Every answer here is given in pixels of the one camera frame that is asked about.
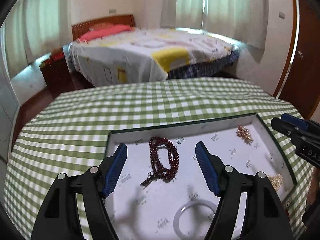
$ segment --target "blue plaid fabric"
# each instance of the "blue plaid fabric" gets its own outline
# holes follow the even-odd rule
[[[213,62],[197,63],[187,65],[168,73],[168,79],[187,79],[197,77],[212,77],[225,66],[232,64],[240,56],[240,51],[234,50],[227,57],[217,59]]]

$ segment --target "wooden floor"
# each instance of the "wooden floor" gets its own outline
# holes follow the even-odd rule
[[[74,72],[71,74],[72,83],[66,87],[61,88],[61,91],[74,91],[87,88],[93,88],[93,85],[89,83],[80,73]],[[60,95],[60,93],[52,94],[47,88],[40,91],[34,97],[30,98],[24,103],[17,117],[17,121],[14,127],[12,147],[21,131],[27,122],[44,110],[54,99]]]

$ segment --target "gold jewelry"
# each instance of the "gold jewelry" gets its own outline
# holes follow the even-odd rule
[[[246,144],[250,144],[253,142],[250,131],[244,128],[242,125],[238,125],[237,136],[242,138]]]
[[[268,176],[268,179],[270,180],[275,191],[278,192],[283,184],[282,176],[280,174],[277,174],[276,176]]]

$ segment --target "white tray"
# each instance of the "white tray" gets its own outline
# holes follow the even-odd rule
[[[238,125],[250,130],[251,145],[237,137]],[[148,141],[154,136],[173,142],[180,164],[173,181],[165,183],[158,179],[144,188],[140,183],[152,171]],[[179,208],[196,199],[218,205],[220,199],[209,191],[195,157],[195,146],[199,141],[203,141],[209,152],[219,156],[225,165],[233,166],[240,173],[281,174],[284,180],[278,191],[281,201],[297,185],[284,152],[256,114],[113,131],[108,137],[107,157],[114,154],[120,143],[126,144],[128,149],[116,188],[105,201],[120,240],[179,240],[173,229],[173,219]],[[167,150],[160,149],[158,154],[164,167],[169,168]],[[240,236],[245,206],[246,193],[242,193],[233,239]],[[213,216],[214,212],[209,208],[195,205],[183,213],[179,228],[186,239],[204,239]]]

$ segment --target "silver bolt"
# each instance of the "silver bolt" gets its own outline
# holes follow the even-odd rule
[[[60,173],[58,175],[58,179],[64,179],[66,177],[66,175],[64,173]]]
[[[233,172],[233,168],[231,166],[225,166],[224,169],[226,172]]]
[[[259,171],[258,172],[258,176],[263,179],[263,178],[266,177],[266,174],[264,172],[262,172],[262,171]]]
[[[89,171],[90,173],[97,173],[98,170],[99,170],[98,167],[91,167]]]

